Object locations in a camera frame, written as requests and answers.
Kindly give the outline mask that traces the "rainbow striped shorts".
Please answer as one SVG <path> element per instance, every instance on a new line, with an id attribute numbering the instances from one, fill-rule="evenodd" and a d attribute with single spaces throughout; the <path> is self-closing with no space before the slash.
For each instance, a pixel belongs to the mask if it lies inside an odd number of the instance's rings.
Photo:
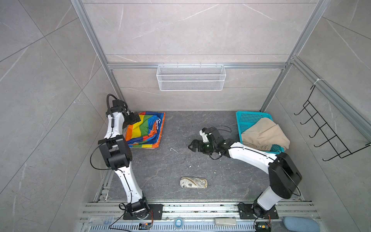
<path id="1" fill-rule="evenodd" d="M 130 148 L 158 148 L 162 137 L 165 112 L 141 112 L 140 122 L 129 125 L 125 139 Z"/>

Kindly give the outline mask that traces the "teal plastic basket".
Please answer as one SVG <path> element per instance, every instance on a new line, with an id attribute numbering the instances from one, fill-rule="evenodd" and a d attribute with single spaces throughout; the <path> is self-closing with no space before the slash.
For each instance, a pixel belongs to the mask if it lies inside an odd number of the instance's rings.
<path id="1" fill-rule="evenodd" d="M 249 111 L 238 111 L 236 113 L 237 127 L 240 142 L 242 142 L 242 133 L 256 124 L 261 118 L 269 118 L 273 121 L 272 116 L 268 113 L 261 112 L 249 112 Z M 284 149 L 278 145 L 273 145 L 270 153 L 277 154 L 279 152 L 285 152 Z"/>

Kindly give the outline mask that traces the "beige shorts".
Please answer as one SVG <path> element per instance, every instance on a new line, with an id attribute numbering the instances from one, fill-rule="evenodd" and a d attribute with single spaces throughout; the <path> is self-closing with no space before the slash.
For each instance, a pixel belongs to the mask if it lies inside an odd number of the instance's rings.
<path id="1" fill-rule="evenodd" d="M 261 118 L 242 133 L 242 144 L 261 151 L 270 151 L 273 145 L 289 149 L 290 140 L 280 126 L 269 118 Z"/>

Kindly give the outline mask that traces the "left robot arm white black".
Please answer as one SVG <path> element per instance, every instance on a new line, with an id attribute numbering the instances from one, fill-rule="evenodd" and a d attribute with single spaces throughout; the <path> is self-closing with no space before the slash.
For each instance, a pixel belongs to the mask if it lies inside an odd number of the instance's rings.
<path id="1" fill-rule="evenodd" d="M 98 141 L 98 147 L 108 169 L 113 170 L 126 193 L 126 212 L 132 217 L 145 219 L 150 208 L 131 168 L 132 152 L 123 134 L 123 129 L 140 122 L 137 113 L 131 112 L 127 104 L 114 95 L 106 98 L 108 128 L 105 137 Z"/>

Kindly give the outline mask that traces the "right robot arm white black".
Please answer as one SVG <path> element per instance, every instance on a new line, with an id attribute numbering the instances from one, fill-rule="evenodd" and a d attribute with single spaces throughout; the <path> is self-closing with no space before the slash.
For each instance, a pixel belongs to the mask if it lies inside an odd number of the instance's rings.
<path id="1" fill-rule="evenodd" d="M 193 140 L 188 149 L 208 156 L 240 160 L 259 168 L 269 176 L 270 185 L 253 202 L 251 209 L 255 217 L 263 218 L 283 199 L 290 199 L 302 180 L 298 168 L 286 153 L 272 154 L 243 145 L 232 139 L 224 139 L 215 127 L 200 130 L 201 140 Z"/>

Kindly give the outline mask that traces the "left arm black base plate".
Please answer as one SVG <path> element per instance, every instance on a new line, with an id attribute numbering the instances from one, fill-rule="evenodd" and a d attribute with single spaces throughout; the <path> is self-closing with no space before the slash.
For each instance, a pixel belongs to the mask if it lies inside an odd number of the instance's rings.
<path id="1" fill-rule="evenodd" d="M 140 214 L 138 217 L 137 215 L 130 215 L 130 213 L 125 213 L 123 215 L 123 220 L 150 220 L 153 218 L 154 220 L 161 220 L 162 219 L 162 214 L 163 214 L 163 207 L 164 205 L 162 204 L 149 204 L 149 212 L 147 214 L 143 213 Z"/>

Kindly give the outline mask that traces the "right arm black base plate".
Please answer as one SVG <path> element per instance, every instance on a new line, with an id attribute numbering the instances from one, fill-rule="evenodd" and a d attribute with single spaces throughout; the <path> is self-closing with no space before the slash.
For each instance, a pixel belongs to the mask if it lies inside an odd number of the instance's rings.
<path id="1" fill-rule="evenodd" d="M 247 204 L 238 203 L 237 204 L 240 219 L 279 219 L 276 207 L 273 206 L 270 210 L 263 209 L 259 204 Z"/>

